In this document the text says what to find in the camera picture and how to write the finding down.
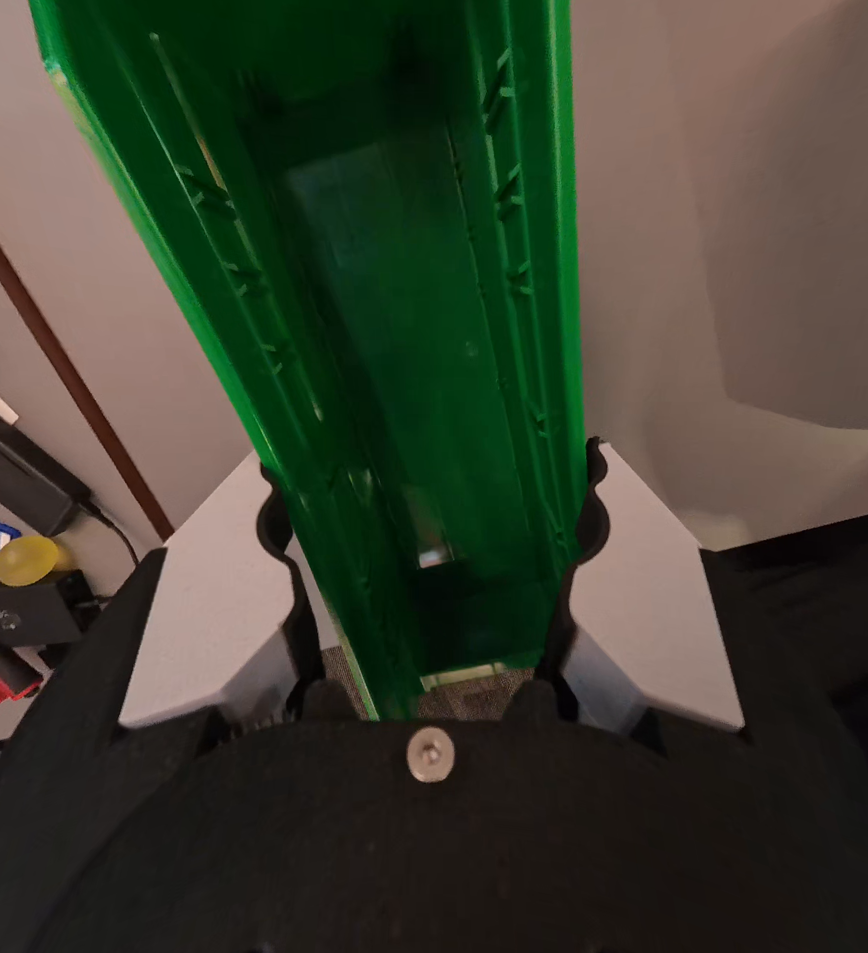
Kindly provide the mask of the black power adapter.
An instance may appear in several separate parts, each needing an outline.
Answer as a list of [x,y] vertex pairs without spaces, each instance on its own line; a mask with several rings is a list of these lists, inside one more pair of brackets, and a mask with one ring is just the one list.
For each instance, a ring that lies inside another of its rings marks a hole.
[[35,583],[0,582],[0,643],[11,648],[81,640],[99,614],[82,571],[55,571]]

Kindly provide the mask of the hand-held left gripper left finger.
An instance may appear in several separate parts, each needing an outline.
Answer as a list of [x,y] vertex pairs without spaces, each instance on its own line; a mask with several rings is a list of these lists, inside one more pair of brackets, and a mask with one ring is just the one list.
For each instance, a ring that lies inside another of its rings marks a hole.
[[168,540],[121,727],[204,708],[249,727],[286,720],[298,676],[282,626],[294,596],[288,567],[258,538],[270,492],[250,452]]

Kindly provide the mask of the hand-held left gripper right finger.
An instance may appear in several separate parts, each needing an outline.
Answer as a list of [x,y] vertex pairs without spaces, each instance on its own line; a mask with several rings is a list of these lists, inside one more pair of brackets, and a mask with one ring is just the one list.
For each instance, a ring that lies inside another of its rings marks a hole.
[[561,580],[536,677],[554,688],[565,721],[628,735],[659,711],[741,732],[699,543],[597,437],[586,471],[581,554]]

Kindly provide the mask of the black charger box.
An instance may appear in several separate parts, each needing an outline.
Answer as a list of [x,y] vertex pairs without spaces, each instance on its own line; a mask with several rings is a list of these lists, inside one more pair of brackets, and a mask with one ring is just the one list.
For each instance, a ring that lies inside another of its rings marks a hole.
[[94,503],[91,489],[0,417],[0,505],[37,533],[54,537]]

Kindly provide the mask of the green plastic bin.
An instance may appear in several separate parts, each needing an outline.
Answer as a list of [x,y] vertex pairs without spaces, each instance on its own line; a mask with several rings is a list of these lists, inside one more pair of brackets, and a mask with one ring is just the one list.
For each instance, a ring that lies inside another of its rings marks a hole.
[[586,494],[568,2],[30,2],[356,664],[531,668]]

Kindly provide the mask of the yellow rubber ball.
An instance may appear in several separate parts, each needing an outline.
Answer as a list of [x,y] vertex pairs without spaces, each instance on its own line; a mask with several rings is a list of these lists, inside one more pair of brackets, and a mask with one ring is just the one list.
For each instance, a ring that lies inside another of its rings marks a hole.
[[59,569],[61,551],[57,542],[43,536],[22,536],[0,549],[0,583],[25,587]]

